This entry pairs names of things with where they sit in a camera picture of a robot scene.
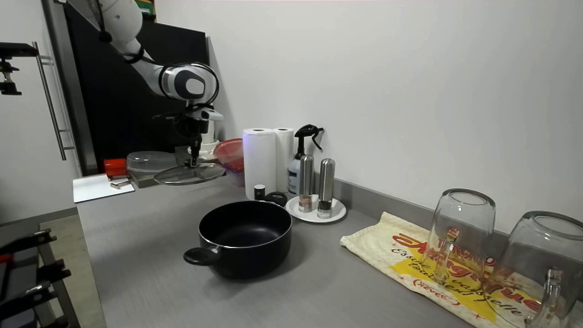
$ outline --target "paper towel roll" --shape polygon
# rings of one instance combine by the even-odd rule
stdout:
[[[288,167],[294,152],[294,129],[279,127],[276,130],[276,187],[278,191],[288,191]]]
[[[254,127],[243,130],[245,191],[254,198],[254,185],[267,185],[267,192],[278,189],[276,180],[276,130]]]

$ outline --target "black pot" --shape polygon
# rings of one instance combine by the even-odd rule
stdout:
[[[203,216],[201,247],[185,260],[228,278],[254,278],[276,269],[292,245],[292,216],[272,202],[232,202]]]

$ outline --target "pot handle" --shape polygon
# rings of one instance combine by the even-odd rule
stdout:
[[[196,265],[212,265],[219,262],[221,254],[208,247],[192,247],[185,251],[185,260]]]

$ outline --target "gray countertop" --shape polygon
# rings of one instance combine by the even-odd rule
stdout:
[[[349,209],[345,220],[329,225],[298,220],[287,262],[259,280],[225,280],[186,263],[183,253],[199,243],[199,220],[241,198],[241,180],[223,176],[79,203],[108,325],[467,325],[339,243],[381,212]]]

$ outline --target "drinking glass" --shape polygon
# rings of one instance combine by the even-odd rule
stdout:
[[[565,325],[583,285],[583,223],[529,211],[489,282],[491,304],[514,325]]]
[[[480,287],[494,220],[496,202],[491,196],[462,187],[443,191],[425,249],[427,273],[447,287],[454,280],[458,287]]]

